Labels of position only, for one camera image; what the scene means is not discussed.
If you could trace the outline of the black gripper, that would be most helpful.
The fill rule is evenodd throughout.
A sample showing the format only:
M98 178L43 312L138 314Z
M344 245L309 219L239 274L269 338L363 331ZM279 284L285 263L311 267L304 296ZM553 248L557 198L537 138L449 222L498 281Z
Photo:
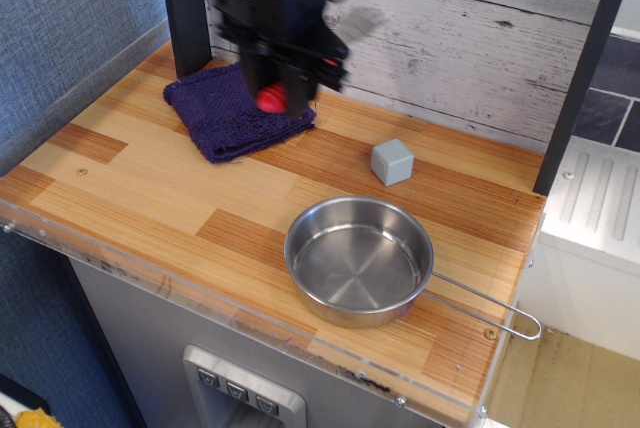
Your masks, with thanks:
M252 98L282 82L286 114L300 118L322 84L342 88L346 44L327 26L327 0L214 0L218 31L239 49Z

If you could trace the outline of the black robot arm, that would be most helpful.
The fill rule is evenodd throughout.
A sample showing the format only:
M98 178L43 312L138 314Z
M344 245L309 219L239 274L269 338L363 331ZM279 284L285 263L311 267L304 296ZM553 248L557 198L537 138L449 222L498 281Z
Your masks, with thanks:
M339 90L347 45L324 21L330 0L214 0L249 94L267 113L303 116L319 86Z

